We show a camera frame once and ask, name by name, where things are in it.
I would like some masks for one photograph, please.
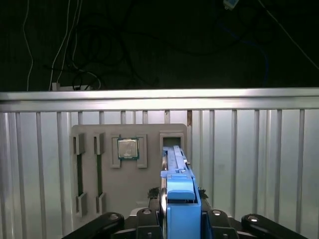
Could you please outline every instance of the cable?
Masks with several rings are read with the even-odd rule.
[[[278,22],[278,20],[274,17],[274,15],[271,14],[265,7],[265,5],[261,2],[261,0],[258,0],[260,5],[266,10],[268,15],[279,25],[279,27],[284,31],[284,33],[288,36],[288,38],[291,40],[291,42],[298,47],[298,49],[303,53],[303,55],[319,70],[319,66],[304,52],[304,50],[298,45],[298,43],[295,42],[295,40],[290,36],[290,34],[286,31],[286,29],[281,25],[281,23]]]
[[[239,38],[235,33],[233,33],[230,29],[228,29],[227,27],[225,27],[221,23],[219,23],[218,26],[220,28],[222,28],[224,31],[226,31],[227,33],[229,33],[235,39]],[[266,83],[267,83],[267,80],[268,80],[268,74],[269,74],[269,59],[268,59],[268,56],[267,56],[266,52],[264,51],[264,49],[261,46],[259,46],[258,44],[254,43],[252,41],[245,41],[245,40],[240,40],[240,41],[242,43],[244,43],[244,44],[247,44],[247,45],[250,45],[250,46],[258,48],[261,51],[261,53],[264,55],[264,58],[265,58],[265,75],[264,75],[263,86],[265,87]]]
[[[23,28],[23,36],[24,36],[24,40],[25,40],[25,43],[26,43],[26,47],[28,49],[29,56],[31,58],[31,66],[30,66],[29,73],[28,73],[27,80],[26,80],[26,91],[29,91],[30,75],[31,75],[31,71],[33,69],[33,56],[32,56],[32,53],[30,51],[29,42],[28,42],[28,40],[26,38],[26,34],[25,34],[25,24],[26,24],[26,20],[28,19],[28,16],[29,16],[29,5],[30,5],[30,0],[27,0],[26,13],[25,13],[25,18],[24,18],[23,27],[22,27]]]
[[[79,23],[79,19],[80,19],[80,15],[81,15],[81,10],[82,10],[82,2],[83,2],[83,0],[80,0],[79,13],[78,13],[78,17],[77,17],[77,19],[76,19],[76,26],[77,26],[78,23]],[[77,34],[78,34],[77,31],[75,31],[75,46],[74,46],[73,53],[72,53],[72,65],[73,65],[73,67],[74,67],[76,70],[78,70],[78,71],[80,71],[80,72],[82,72],[82,73],[87,73],[87,74],[90,74],[90,75],[94,76],[94,77],[96,78],[96,80],[99,82],[99,89],[100,89],[100,88],[101,88],[101,80],[99,79],[99,77],[97,77],[97,75],[95,75],[94,73],[92,73],[92,72],[90,72],[90,71],[84,71],[84,70],[82,70],[82,69],[79,69],[79,68],[75,65],[75,63],[74,63],[75,51],[76,51],[77,44],[78,44]],[[64,53],[64,60],[65,60],[66,52],[67,52],[67,49],[68,49],[67,47],[66,47],[65,53]]]
[[[70,3],[71,3],[71,0],[69,0],[69,3],[68,3],[68,9],[67,9],[67,15],[66,15],[66,30],[65,30],[65,35],[64,35],[64,38],[63,38],[63,41],[62,41],[62,44],[60,45],[60,48],[53,60],[53,63],[52,63],[52,70],[51,70],[51,77],[50,77],[50,85],[49,85],[49,91],[51,89],[51,84],[52,84],[52,80],[53,80],[53,69],[54,69],[54,64],[55,64],[55,61],[56,61],[56,58],[58,57],[58,55],[60,54],[60,51],[62,49],[62,46],[64,44],[64,41],[68,35],[68,30],[69,30],[69,12],[70,12]]]
[[[62,61],[62,67],[61,67],[61,69],[64,68],[65,55],[66,55],[67,47],[68,47],[68,44],[69,44],[70,36],[71,36],[72,30],[73,30],[73,27],[74,27],[74,23],[75,23],[75,19],[76,19],[76,13],[78,12],[78,8],[79,8],[79,0],[77,0],[76,9],[75,9],[75,13],[74,13],[74,18],[73,18],[73,22],[72,22],[72,27],[71,27],[71,30],[70,30],[70,32],[69,32],[68,39],[67,39],[67,41],[66,41],[66,47],[65,47],[65,51],[64,51],[64,55],[63,55],[63,61]],[[58,76],[58,79],[56,80],[56,83],[59,82],[59,79],[60,79],[60,77],[61,77],[61,74],[62,74],[62,71],[60,71],[60,74],[59,74],[59,76]]]

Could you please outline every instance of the blue cable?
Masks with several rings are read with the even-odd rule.
[[[224,31],[226,31],[227,33],[229,33],[236,40],[240,39],[239,36],[237,36],[235,33],[233,33],[230,29],[228,29],[227,27],[225,27],[221,23],[218,23],[218,26],[221,29],[223,29]],[[266,82],[268,80],[268,74],[269,74],[269,59],[268,59],[268,55],[266,54],[266,52],[264,51],[264,49],[260,45],[254,43],[252,41],[240,40],[240,42],[258,48],[260,50],[260,52],[264,55],[264,58],[265,58],[265,76],[264,76],[263,86],[266,86]]]

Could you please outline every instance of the screw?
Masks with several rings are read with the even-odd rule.
[[[150,211],[149,209],[145,209],[145,210],[143,211],[143,213],[144,213],[144,214],[151,214],[151,211]]]
[[[119,216],[116,215],[116,214],[111,214],[111,215],[110,215],[110,219],[111,219],[111,220],[116,220],[117,218],[119,218]]]
[[[257,222],[258,221],[258,218],[255,217],[255,216],[249,216],[248,219],[251,221],[251,222]]]
[[[214,211],[213,211],[213,214],[214,214],[215,216],[220,216],[221,212],[218,211],[218,210],[214,210]]]

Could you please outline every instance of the dark wall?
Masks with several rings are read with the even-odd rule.
[[[87,14],[105,15],[107,9],[116,26],[122,22],[131,0],[83,0],[81,17]],[[260,8],[256,0],[241,0],[234,11],[225,11],[222,0],[137,0],[128,17],[127,24],[116,31],[105,18],[93,16],[86,26],[99,26],[110,34],[112,49],[110,57],[100,63],[87,64],[83,69],[98,74],[103,79],[103,89],[129,88],[247,88],[247,87],[312,87],[319,85],[319,71],[300,50],[288,39]],[[279,18],[291,36],[303,50],[319,64],[319,17],[316,10],[318,1],[272,1],[265,4]],[[0,91],[25,91],[30,57],[22,33],[22,23],[26,12],[26,0],[5,0],[0,8]],[[76,7],[71,0],[69,27],[71,27]],[[30,0],[26,35],[34,57],[34,67],[30,76],[31,91],[48,90],[50,67],[59,49],[66,29],[67,0]],[[238,36],[246,33],[242,41],[268,41],[258,44],[269,59],[269,77],[265,81],[265,58],[260,47],[237,42],[226,32],[227,27]],[[119,65],[108,66],[121,57],[122,48],[117,39],[120,34],[122,44],[127,49],[134,70],[141,76],[132,78],[128,58]],[[156,36],[153,39],[141,34]],[[83,37],[83,48],[93,45],[101,56],[109,50],[109,42],[101,38],[90,42]],[[84,62],[81,46],[77,48],[75,60]],[[186,54],[191,52],[215,52],[206,56]],[[64,50],[58,57],[54,71],[54,82],[61,69]],[[72,85],[79,73],[68,68],[67,61],[59,82],[63,86]],[[92,82],[92,77],[83,75],[83,84]]]

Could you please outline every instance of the metal fence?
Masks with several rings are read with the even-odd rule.
[[[184,123],[211,205],[319,238],[319,89],[0,94],[0,238],[73,230],[76,124]]]

